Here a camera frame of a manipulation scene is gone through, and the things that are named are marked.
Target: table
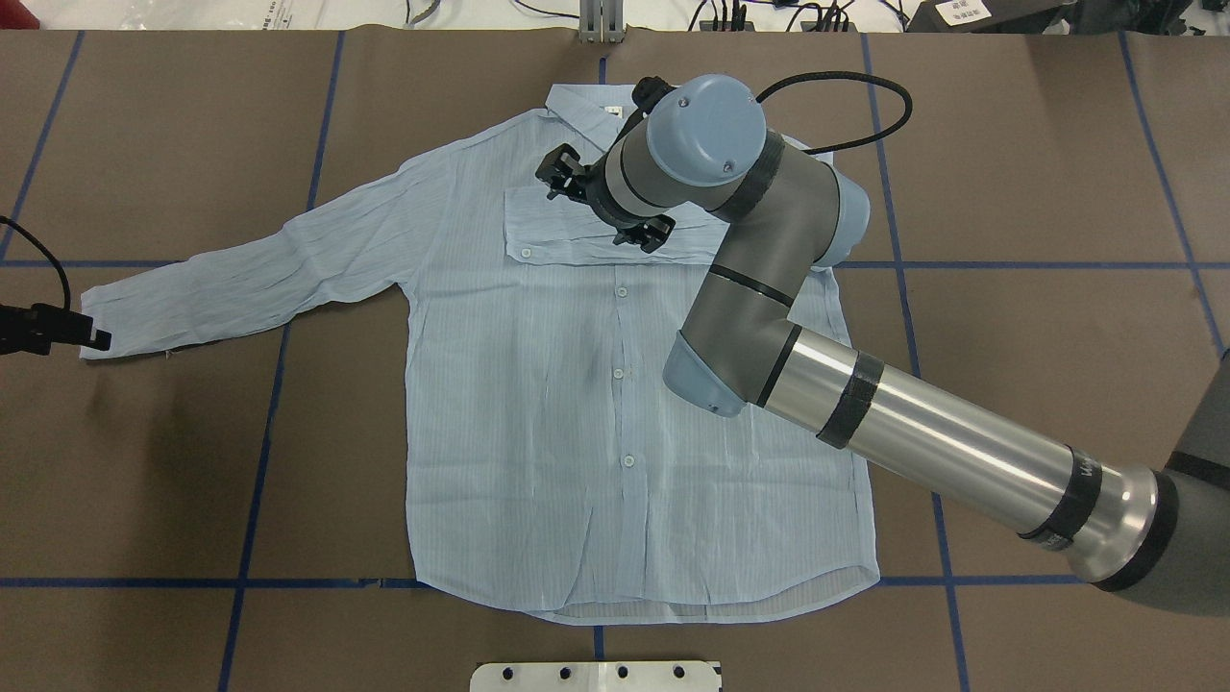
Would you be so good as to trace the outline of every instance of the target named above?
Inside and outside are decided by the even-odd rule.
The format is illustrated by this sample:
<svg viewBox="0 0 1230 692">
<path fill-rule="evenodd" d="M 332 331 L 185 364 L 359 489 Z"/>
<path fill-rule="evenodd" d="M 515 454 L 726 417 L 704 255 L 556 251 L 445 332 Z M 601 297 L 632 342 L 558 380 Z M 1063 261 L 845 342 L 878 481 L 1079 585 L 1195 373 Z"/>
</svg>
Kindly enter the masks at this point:
<svg viewBox="0 0 1230 692">
<path fill-rule="evenodd" d="M 838 269 L 859 348 L 1111 465 L 1161 467 L 1230 324 L 1224 39 L 530 32 L 0 33 L 0 208 L 76 293 L 273 232 L 552 82 L 905 84 L 838 154 L 872 197 Z M 1168 75 L 1197 75 L 1182 84 Z M 899 108 L 768 104 L 802 140 Z M 58 294 L 20 238 L 0 299 Z M 1230 622 L 1122 602 L 873 471 L 883 583 L 765 626 L 571 628 L 415 580 L 407 306 L 118 363 L 0 360 L 0 688 L 464 690 L 506 660 L 721 660 L 728 690 L 1209 690 Z"/>
</svg>

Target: shirt sleeve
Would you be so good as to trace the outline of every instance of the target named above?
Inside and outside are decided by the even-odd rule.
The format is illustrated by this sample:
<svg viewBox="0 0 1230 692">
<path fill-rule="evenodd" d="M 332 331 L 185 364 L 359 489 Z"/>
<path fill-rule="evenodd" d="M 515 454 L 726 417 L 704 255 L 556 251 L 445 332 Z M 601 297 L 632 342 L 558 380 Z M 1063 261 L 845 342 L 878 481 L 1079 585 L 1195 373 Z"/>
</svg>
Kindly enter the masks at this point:
<svg viewBox="0 0 1230 692">
<path fill-rule="evenodd" d="M 117 359 L 264 331 L 330 300 L 411 283 L 448 213 L 453 166 L 439 150 L 287 221 L 261 240 L 196 254 L 81 294 Z"/>
</svg>

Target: black tape band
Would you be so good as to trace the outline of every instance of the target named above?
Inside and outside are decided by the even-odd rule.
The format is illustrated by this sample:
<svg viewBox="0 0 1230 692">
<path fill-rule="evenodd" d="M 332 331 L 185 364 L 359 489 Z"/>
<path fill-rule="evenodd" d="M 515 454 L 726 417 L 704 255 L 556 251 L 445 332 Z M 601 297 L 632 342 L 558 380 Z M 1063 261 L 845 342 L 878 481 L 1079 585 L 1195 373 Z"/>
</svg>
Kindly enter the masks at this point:
<svg viewBox="0 0 1230 692">
<path fill-rule="evenodd" d="M 815 438 L 838 450 L 845 449 L 871 409 L 871 401 L 879 390 L 879 379 L 883 375 L 884 361 L 860 353 L 836 408 L 829 414 L 828 423 Z"/>
<path fill-rule="evenodd" d="M 615 200 L 610 187 L 606 186 L 606 176 L 601 173 L 606 168 L 606 156 L 603 155 L 598 162 L 589 167 L 593 171 L 598 171 L 598 173 L 585 179 L 585 200 L 589 208 L 594 210 L 594 214 L 608 225 L 615 227 L 632 227 L 638 225 L 645 220 L 645 216 L 638 216 L 625 209 L 622 204 Z"/>
<path fill-rule="evenodd" d="M 1184 455 L 1175 450 L 1175 454 L 1170 456 L 1170 461 L 1166 462 L 1166 468 L 1189 476 L 1197 481 L 1203 481 L 1209 486 L 1216 486 L 1223 490 L 1230 490 L 1230 468 L 1216 462 Z"/>
<path fill-rule="evenodd" d="M 769 396 L 772 395 L 772 388 L 777 386 L 777 379 L 781 377 L 781 370 L 786 368 L 786 361 L 790 359 L 791 352 L 795 350 L 795 342 L 798 340 L 798 334 L 803 331 L 803 327 L 797 323 L 790 329 L 790 336 L 786 337 L 786 342 L 781 344 L 781 353 L 777 354 L 777 361 L 772 365 L 772 370 L 769 372 L 769 380 L 765 381 L 765 388 L 760 391 L 760 398 L 756 399 L 756 406 L 761 409 L 769 402 Z"/>
<path fill-rule="evenodd" d="M 748 211 L 760 203 L 760 199 L 765 195 L 765 191 L 769 189 L 769 184 L 772 183 L 772 178 L 777 176 L 777 168 L 781 166 L 781 155 L 785 149 L 786 141 L 780 134 L 776 132 L 768 133 L 765 146 L 760 150 L 760 156 L 752 163 L 748 172 L 743 173 L 743 181 L 734 188 L 731 197 L 716 209 L 706 210 L 727 222 L 733 222 L 748 215 Z"/>
<path fill-rule="evenodd" d="M 1153 570 L 1170 546 L 1170 537 L 1175 535 L 1175 527 L 1178 525 L 1178 490 L 1166 474 L 1154 472 L 1154 478 L 1157 481 L 1157 506 L 1154 509 L 1149 533 L 1128 564 L 1102 581 L 1093 583 L 1093 586 L 1102 591 L 1122 591 L 1135 586 Z"/>
<path fill-rule="evenodd" d="M 722 278 L 728 278 L 744 288 L 750 288 L 752 290 L 755 290 L 756 293 L 764 295 L 765 297 L 772 297 L 774 300 L 777 300 L 779 302 L 786 305 L 787 307 L 795 304 L 793 297 L 786 295 L 781 290 L 777 290 L 772 285 L 769 285 L 768 283 L 760 283 L 759 280 L 752 278 L 748 274 L 739 273 L 732 268 L 723 267 L 722 264 L 711 264 L 708 267 L 708 273 L 716 273 Z"/>
<path fill-rule="evenodd" d="M 624 187 L 627 187 L 627 191 L 632 193 L 632 197 L 636 197 L 637 199 L 640 199 L 641 202 L 645 202 L 646 204 L 653 206 L 654 209 L 665 209 L 667 208 L 667 206 L 663 206 L 662 204 L 654 204 L 653 202 L 649 202 L 648 199 L 646 199 L 645 197 L 642 197 L 641 193 L 637 192 L 635 187 L 632 187 L 632 181 L 627 178 L 627 170 L 624 168 L 624 156 L 622 156 L 622 154 L 619 157 L 619 175 L 624 178 Z"/>
<path fill-rule="evenodd" d="M 1073 537 L 1093 514 L 1097 497 L 1102 494 L 1102 465 L 1092 457 L 1069 447 L 1073 452 L 1073 473 L 1068 488 L 1047 521 L 1021 538 L 1039 545 L 1044 551 L 1063 551 L 1073 545 Z"/>
</svg>

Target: light blue shirt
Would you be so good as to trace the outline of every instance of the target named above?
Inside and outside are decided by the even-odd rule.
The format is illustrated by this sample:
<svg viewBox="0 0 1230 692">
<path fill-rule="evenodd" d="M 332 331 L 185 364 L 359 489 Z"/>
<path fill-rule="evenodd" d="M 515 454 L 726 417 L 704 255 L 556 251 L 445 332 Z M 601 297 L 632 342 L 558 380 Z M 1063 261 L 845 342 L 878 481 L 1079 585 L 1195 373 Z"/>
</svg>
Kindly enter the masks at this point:
<svg viewBox="0 0 1230 692">
<path fill-rule="evenodd" d="M 630 93 L 555 86 L 545 109 L 415 156 L 274 235 L 92 288 L 82 310 L 114 339 L 81 355 L 253 333 L 396 283 L 419 580 L 573 624 L 770 621 L 867 589 L 879 573 L 866 463 L 662 383 L 724 224 L 675 209 L 670 241 L 646 254 L 534 178 L 561 141 L 598 157 L 621 125 L 604 107 L 630 114 Z M 791 316 L 849 342 L 829 269 Z"/>
</svg>

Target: white sticker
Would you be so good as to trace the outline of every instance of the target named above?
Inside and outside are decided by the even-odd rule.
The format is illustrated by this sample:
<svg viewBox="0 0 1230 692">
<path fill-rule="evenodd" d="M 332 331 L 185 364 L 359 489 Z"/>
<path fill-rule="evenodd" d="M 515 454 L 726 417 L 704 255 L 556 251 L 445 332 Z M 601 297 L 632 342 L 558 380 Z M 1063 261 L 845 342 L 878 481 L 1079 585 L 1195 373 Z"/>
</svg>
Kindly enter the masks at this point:
<svg viewBox="0 0 1230 692">
<path fill-rule="evenodd" d="M 951 0 L 950 2 L 936 2 L 935 9 L 940 12 L 940 18 L 948 26 L 967 25 L 985 20 L 991 16 L 983 0 Z"/>
<path fill-rule="evenodd" d="M 316 28 L 323 0 L 269 0 L 261 28 L 264 31 L 280 28 Z"/>
</svg>

